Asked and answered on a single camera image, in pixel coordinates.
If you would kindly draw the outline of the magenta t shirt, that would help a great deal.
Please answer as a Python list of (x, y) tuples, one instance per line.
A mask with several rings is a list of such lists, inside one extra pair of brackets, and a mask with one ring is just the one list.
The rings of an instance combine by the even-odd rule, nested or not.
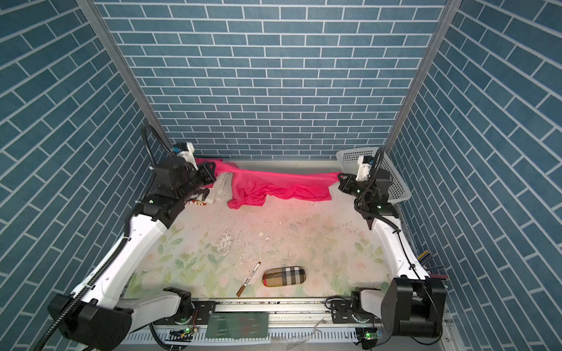
[(209, 159), (215, 163), (215, 175), (233, 175), (230, 209), (242, 206), (263, 206), (269, 196), (281, 200), (306, 200), (310, 202), (330, 201), (329, 188), (338, 183), (337, 173), (285, 174), (250, 171), (238, 168), (232, 162)]

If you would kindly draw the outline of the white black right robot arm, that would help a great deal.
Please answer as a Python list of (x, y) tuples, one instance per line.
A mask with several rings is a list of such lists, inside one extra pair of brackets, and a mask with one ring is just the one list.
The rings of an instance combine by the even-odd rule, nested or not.
[(444, 279), (431, 275), (414, 254), (396, 207), (411, 198), (411, 191), (382, 149), (342, 150), (336, 157), (339, 189), (354, 196), (355, 210), (380, 238), (390, 277), (386, 286), (355, 289), (344, 302), (347, 310), (328, 301), (333, 318), (349, 314), (359, 323), (380, 323), (358, 335), (365, 350), (393, 336), (409, 337), (423, 346), (440, 342), (447, 297)]

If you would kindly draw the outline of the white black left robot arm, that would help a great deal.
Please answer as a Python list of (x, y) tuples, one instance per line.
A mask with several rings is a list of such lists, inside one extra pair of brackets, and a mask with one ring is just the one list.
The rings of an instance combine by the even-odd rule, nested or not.
[(187, 202), (206, 198), (216, 180), (214, 162), (197, 164), (191, 143), (166, 147), (168, 156), (156, 162), (146, 194), (125, 219), (123, 235), (100, 264), (68, 295), (58, 294), (48, 305), (52, 325), (35, 345), (42, 350), (60, 331), (87, 350), (113, 350), (129, 333), (153, 328), (169, 319), (180, 326), (193, 318), (192, 295), (165, 288), (149, 298), (124, 299), (121, 294), (152, 246), (171, 228)]

